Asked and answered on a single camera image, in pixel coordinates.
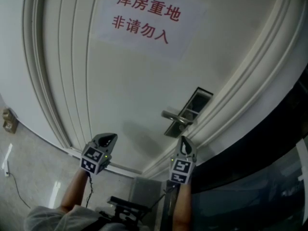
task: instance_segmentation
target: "white door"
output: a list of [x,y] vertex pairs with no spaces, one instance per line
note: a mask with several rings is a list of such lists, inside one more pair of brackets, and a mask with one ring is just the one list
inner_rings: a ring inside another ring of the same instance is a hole
[[75,148],[96,134],[118,141],[112,162],[143,172],[174,138],[164,135],[198,87],[223,88],[262,30],[275,0],[196,0],[204,19],[178,61],[97,38],[101,0],[46,0],[44,50],[51,90]]

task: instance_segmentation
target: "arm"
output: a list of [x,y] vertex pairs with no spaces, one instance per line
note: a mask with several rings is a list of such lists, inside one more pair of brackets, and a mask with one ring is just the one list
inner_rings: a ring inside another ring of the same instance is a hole
[[61,205],[58,209],[69,212],[75,205],[81,205],[83,193],[87,184],[88,175],[83,169],[79,169],[72,182],[66,189]]
[[191,185],[181,185],[173,213],[173,231],[188,231],[191,222]]

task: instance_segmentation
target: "person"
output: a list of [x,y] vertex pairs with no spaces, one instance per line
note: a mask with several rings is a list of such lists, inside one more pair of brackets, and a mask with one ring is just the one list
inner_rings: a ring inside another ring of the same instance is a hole
[[[25,219],[25,231],[128,230],[122,223],[98,223],[102,219],[100,213],[81,207],[87,180],[88,173],[80,168],[68,186],[60,207],[57,209],[42,206],[34,208]],[[149,231],[149,228],[140,225],[139,231]]]
[[180,186],[177,202],[173,212],[172,230],[188,231],[192,214],[192,187],[191,184]]

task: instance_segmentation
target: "glass panel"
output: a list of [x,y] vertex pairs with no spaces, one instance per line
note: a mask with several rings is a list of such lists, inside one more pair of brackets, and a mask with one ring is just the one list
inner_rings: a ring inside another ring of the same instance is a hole
[[248,177],[193,194],[192,230],[298,230],[305,202],[304,184],[298,180],[301,175],[293,148]]

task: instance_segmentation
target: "black strap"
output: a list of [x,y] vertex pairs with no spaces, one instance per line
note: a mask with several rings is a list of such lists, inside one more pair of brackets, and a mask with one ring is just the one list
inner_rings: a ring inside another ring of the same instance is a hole
[[109,221],[106,218],[100,217],[96,222],[85,227],[82,231],[99,231],[107,223]]

